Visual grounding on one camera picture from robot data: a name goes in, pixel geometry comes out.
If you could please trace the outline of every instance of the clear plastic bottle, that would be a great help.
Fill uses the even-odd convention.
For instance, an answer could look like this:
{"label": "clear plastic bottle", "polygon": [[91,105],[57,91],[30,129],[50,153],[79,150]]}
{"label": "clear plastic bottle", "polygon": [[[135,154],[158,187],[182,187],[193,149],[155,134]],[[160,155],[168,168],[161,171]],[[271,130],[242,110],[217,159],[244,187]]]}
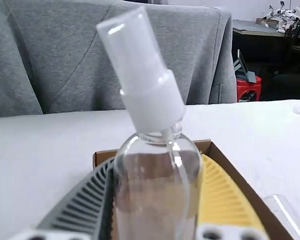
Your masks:
{"label": "clear plastic bottle", "polygon": [[171,128],[173,148],[177,149],[189,182],[185,222],[180,166],[171,161],[164,137],[159,132],[134,134],[120,148],[114,162],[120,240],[194,239],[200,154],[181,130],[179,123]]}
{"label": "clear plastic bottle", "polygon": [[114,161],[120,240],[193,240],[201,156],[182,134],[185,112],[144,7],[97,25],[136,128]]}

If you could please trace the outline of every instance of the white robot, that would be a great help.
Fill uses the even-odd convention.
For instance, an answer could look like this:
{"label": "white robot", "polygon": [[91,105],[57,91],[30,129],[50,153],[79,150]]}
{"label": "white robot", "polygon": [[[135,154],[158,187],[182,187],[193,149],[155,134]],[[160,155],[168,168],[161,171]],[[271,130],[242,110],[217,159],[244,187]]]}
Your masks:
{"label": "white robot", "polygon": [[297,15],[297,10],[287,10],[283,9],[285,2],[280,1],[281,8],[274,10],[274,8],[270,5],[269,8],[271,9],[271,12],[268,13],[263,19],[274,19],[274,18],[280,18],[279,19],[279,26],[278,26],[278,32],[279,33],[286,33],[286,31],[290,28],[290,26],[295,26],[295,24],[299,21],[300,17]]}

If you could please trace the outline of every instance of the white tablecloth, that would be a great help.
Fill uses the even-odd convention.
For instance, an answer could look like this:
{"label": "white tablecloth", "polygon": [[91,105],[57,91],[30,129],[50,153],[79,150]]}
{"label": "white tablecloth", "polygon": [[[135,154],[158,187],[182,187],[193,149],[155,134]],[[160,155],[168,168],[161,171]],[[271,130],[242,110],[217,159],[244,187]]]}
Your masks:
{"label": "white tablecloth", "polygon": [[[261,197],[300,214],[300,101],[187,106],[184,133],[212,139]],[[125,110],[0,118],[0,240],[36,224],[134,132]]]}

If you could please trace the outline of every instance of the cardboard box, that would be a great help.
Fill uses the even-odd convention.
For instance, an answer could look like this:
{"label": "cardboard box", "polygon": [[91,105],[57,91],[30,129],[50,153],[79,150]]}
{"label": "cardboard box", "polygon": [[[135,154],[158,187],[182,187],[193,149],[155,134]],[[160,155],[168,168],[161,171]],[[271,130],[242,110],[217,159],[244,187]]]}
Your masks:
{"label": "cardboard box", "polygon": [[[265,205],[264,201],[258,196],[258,194],[252,189],[252,187],[212,141],[202,140],[195,141],[194,143],[203,154],[206,154],[215,160],[234,180],[253,206],[271,240],[293,240],[280,221]],[[93,167],[95,168],[107,159],[114,157],[116,152],[116,150],[96,152],[93,155]],[[117,233],[115,231],[113,232],[112,239],[117,240]]]}

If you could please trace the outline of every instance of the gray sweatshirt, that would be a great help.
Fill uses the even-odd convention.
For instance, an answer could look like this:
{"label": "gray sweatshirt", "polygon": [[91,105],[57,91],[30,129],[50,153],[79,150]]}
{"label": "gray sweatshirt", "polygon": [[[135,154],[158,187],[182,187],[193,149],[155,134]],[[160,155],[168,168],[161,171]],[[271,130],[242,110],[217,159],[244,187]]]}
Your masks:
{"label": "gray sweatshirt", "polygon": [[[95,25],[140,4],[0,0],[0,117],[123,109]],[[235,102],[231,14],[212,7],[145,6],[183,101]]]}

